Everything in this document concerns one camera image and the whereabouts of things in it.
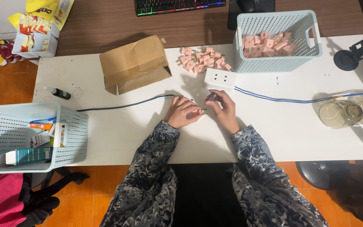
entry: screwdriver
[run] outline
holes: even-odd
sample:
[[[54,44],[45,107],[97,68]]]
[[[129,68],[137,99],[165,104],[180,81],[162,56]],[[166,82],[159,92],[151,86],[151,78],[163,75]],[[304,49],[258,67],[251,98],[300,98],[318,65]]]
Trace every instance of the screwdriver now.
[[[209,99],[208,101],[215,101],[215,99],[217,98],[217,94],[215,92],[211,93],[211,96],[209,96]]]

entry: camouflage pattern shirt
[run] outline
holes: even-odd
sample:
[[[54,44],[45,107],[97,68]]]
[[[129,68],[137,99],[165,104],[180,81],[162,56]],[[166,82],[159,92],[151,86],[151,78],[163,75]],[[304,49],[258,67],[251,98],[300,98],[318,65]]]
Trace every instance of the camouflage pattern shirt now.
[[[172,225],[177,180],[167,162],[179,135],[166,122],[159,122],[135,152],[101,227]],[[251,125],[232,135],[231,140],[239,166],[247,168],[241,171],[234,164],[231,182],[249,227],[328,227],[313,204],[290,184]]]

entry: hand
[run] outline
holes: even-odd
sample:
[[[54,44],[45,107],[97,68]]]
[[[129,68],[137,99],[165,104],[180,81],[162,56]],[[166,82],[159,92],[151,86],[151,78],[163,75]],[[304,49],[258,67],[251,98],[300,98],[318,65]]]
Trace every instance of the hand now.
[[[234,101],[232,101],[232,99],[229,97],[228,94],[226,94],[224,90],[209,90],[209,92],[215,92],[217,94],[215,101],[221,103],[222,109],[215,102],[208,101],[211,94],[205,99],[205,104],[213,109],[215,116],[218,118],[221,125],[230,134],[233,135],[237,133],[239,131],[239,125],[236,120]]]
[[[164,121],[175,129],[188,126],[189,124],[199,120],[202,115],[198,115],[187,119],[186,116],[193,110],[201,109],[196,106],[192,101],[183,96],[175,96],[172,101],[172,105],[164,117]]]

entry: computer mouse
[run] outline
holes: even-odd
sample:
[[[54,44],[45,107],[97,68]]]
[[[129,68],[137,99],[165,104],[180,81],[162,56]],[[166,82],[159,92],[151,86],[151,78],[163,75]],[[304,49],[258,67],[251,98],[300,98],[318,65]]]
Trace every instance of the computer mouse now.
[[[255,0],[236,0],[242,13],[254,13],[255,12]]]

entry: person's left hand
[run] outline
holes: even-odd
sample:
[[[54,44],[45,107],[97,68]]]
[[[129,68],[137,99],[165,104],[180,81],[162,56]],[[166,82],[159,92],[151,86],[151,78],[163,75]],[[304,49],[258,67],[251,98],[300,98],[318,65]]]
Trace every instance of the person's left hand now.
[[[198,115],[187,119],[186,116],[193,110],[199,110],[201,107],[196,106],[194,102],[183,96],[175,96],[172,101],[172,105],[164,117],[164,121],[167,122],[174,129],[179,129],[184,126],[196,122],[202,115]]]

